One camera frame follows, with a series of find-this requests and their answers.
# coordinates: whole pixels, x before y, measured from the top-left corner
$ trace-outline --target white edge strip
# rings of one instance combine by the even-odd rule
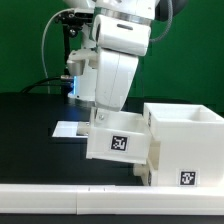
[[[0,213],[224,215],[224,189],[0,185]]]

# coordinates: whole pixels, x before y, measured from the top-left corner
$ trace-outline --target open box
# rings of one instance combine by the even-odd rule
[[[224,186],[224,119],[202,105],[144,105],[152,141],[145,185]]]

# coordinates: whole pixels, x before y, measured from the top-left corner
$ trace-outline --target white box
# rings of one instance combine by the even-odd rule
[[[109,112],[97,122],[92,108],[86,158],[145,164],[151,135],[141,114]]]
[[[146,103],[144,119],[152,134],[144,183],[224,186],[222,117],[202,105]]]

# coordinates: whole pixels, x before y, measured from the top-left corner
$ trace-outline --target black table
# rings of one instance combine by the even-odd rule
[[[124,109],[142,112],[143,99]],[[87,160],[86,139],[52,138],[57,121],[88,121],[90,110],[60,95],[0,94],[0,183],[142,185],[132,165]],[[0,223],[224,223],[218,216],[0,215]]]

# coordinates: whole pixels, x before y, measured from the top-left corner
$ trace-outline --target black cable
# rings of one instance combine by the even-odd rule
[[[23,89],[23,92],[21,91],[21,93],[29,93],[30,90],[32,90],[33,88],[38,87],[38,86],[60,86],[60,87],[62,87],[62,86],[68,86],[68,83],[64,83],[64,84],[34,84],[34,85],[27,86],[25,89]]]
[[[36,83],[34,83],[33,85],[27,86],[25,88],[23,88],[20,93],[28,93],[31,89],[33,89],[35,86],[38,86],[39,84],[45,83],[45,82],[49,82],[49,81],[55,81],[55,80],[61,80],[61,77],[52,77],[52,78],[46,78],[46,79],[42,79]]]

